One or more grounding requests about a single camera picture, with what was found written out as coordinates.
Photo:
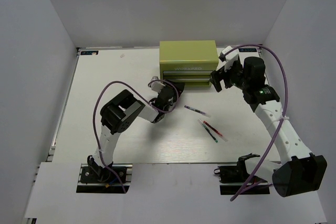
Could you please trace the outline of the purple gel pen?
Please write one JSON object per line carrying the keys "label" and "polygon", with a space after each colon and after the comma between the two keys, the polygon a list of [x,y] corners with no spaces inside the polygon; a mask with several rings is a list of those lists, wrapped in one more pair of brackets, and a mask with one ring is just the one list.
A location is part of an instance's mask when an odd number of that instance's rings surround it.
{"label": "purple gel pen", "polygon": [[206,113],[206,112],[204,112],[204,111],[201,111],[201,110],[199,110],[199,109],[190,107],[190,106],[188,106],[188,105],[185,105],[184,108],[186,108],[186,109],[188,109],[188,110],[191,110],[191,111],[193,111],[193,112],[196,112],[196,113],[198,113],[198,114],[201,114],[201,115],[203,115],[203,116],[206,116],[206,117],[208,117],[208,118],[211,117],[210,114],[208,114],[208,113]]}

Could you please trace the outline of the green gel pen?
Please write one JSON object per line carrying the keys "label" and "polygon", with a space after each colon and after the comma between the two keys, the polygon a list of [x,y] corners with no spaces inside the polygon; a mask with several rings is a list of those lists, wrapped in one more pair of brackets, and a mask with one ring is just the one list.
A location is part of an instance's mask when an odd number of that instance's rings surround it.
{"label": "green gel pen", "polygon": [[210,135],[210,137],[213,139],[215,143],[218,143],[218,140],[216,137],[211,133],[210,129],[202,122],[200,119],[198,119],[199,124],[205,129],[205,131]]}

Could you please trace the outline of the red gel pen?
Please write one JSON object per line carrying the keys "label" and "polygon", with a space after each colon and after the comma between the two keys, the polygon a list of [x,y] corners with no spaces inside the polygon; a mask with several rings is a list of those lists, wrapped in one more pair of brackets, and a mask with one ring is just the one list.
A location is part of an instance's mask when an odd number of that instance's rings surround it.
{"label": "red gel pen", "polygon": [[226,139],[224,137],[224,135],[217,129],[215,129],[213,126],[211,126],[208,122],[203,121],[203,123],[209,128],[211,129],[214,133],[216,133],[222,140],[224,140],[225,142],[228,142],[228,139]]}

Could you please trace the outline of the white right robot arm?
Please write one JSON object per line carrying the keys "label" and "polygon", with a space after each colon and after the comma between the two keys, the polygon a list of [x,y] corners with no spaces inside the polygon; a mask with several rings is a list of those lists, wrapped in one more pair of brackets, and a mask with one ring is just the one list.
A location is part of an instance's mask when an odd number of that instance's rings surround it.
{"label": "white right robot arm", "polygon": [[211,73],[210,82],[217,92],[222,90],[221,81],[226,88],[235,86],[242,90],[244,100],[262,121],[280,157],[279,164],[266,160],[266,155],[239,157],[237,175],[244,183],[236,194],[248,190],[248,183],[255,176],[273,184],[281,197],[316,191],[327,169],[327,161],[322,155],[314,155],[296,133],[285,116],[277,92],[266,84],[265,70],[261,58],[247,57],[241,62],[235,57]]}

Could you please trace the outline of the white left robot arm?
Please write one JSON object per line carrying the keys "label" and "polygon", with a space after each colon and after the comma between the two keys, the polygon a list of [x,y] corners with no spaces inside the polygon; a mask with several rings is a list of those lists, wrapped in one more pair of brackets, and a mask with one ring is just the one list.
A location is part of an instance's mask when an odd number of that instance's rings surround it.
{"label": "white left robot arm", "polygon": [[150,87],[158,94],[150,101],[140,101],[125,89],[101,108],[100,136],[97,135],[97,128],[93,127],[99,144],[96,152],[87,159],[88,166],[98,181],[104,182],[110,178],[113,153],[121,133],[126,131],[138,117],[151,123],[161,121],[175,108],[184,91],[185,83],[152,81]]}

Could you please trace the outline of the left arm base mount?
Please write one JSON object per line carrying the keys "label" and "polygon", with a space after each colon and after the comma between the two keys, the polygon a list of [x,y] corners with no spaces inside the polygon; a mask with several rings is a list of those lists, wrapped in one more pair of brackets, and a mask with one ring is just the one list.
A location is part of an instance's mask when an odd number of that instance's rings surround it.
{"label": "left arm base mount", "polygon": [[124,194],[131,185],[132,165],[117,164],[109,167],[114,170],[117,176],[106,169],[98,166],[90,155],[87,164],[81,164],[76,193],[86,194]]}

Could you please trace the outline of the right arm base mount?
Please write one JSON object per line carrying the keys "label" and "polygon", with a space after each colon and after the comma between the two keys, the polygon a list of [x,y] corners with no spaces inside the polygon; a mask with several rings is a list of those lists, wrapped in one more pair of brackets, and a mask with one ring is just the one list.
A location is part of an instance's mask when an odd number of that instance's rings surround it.
{"label": "right arm base mount", "polygon": [[[214,175],[219,177],[220,194],[225,196],[233,196],[249,177],[249,174],[246,170],[245,161],[252,159],[253,161],[258,162],[257,158],[260,158],[260,156],[250,153],[239,157],[237,163],[234,165],[226,164],[218,166],[216,169],[214,169]],[[257,176],[254,176],[250,180],[250,182],[247,184],[247,187],[251,185],[255,186],[252,189],[242,192],[242,195],[270,194],[270,185],[265,180],[262,180]]]}

